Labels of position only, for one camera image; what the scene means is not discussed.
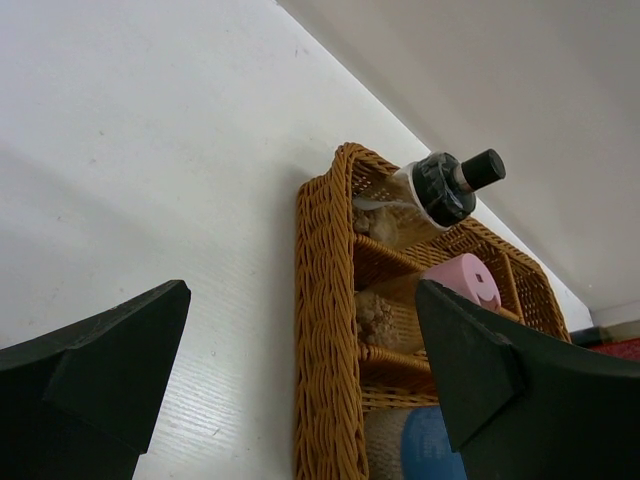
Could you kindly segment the silver-lid blue-label jar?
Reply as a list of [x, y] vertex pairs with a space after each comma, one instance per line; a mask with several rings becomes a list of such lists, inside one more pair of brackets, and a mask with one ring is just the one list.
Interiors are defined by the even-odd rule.
[[365, 416], [364, 436], [371, 479], [467, 477], [439, 406], [372, 411]]

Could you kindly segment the black-cap spice bottle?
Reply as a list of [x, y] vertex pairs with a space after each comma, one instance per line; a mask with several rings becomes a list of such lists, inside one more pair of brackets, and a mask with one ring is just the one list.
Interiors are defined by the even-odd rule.
[[478, 190], [505, 177], [493, 149], [466, 161], [433, 152], [355, 195], [354, 231], [395, 250], [433, 240], [473, 213]]

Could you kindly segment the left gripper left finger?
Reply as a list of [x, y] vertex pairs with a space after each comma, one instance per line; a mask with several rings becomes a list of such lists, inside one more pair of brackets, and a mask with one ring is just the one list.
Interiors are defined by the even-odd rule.
[[149, 448], [191, 300], [171, 280], [1, 351], [4, 479], [130, 479]]

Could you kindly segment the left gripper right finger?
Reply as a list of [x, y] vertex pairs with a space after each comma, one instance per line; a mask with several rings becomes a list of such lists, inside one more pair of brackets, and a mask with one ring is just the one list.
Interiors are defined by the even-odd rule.
[[471, 479], [635, 479], [639, 365], [486, 310], [437, 282], [415, 304], [453, 450]]

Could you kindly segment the pink-cap spice bottle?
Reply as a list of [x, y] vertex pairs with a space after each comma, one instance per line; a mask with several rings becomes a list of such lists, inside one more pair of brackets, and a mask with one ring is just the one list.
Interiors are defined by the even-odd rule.
[[421, 280], [432, 280], [472, 303], [497, 313], [501, 296], [487, 266], [473, 254], [462, 254], [424, 271], [405, 274], [354, 295], [359, 340], [401, 354], [424, 347], [415, 293]]

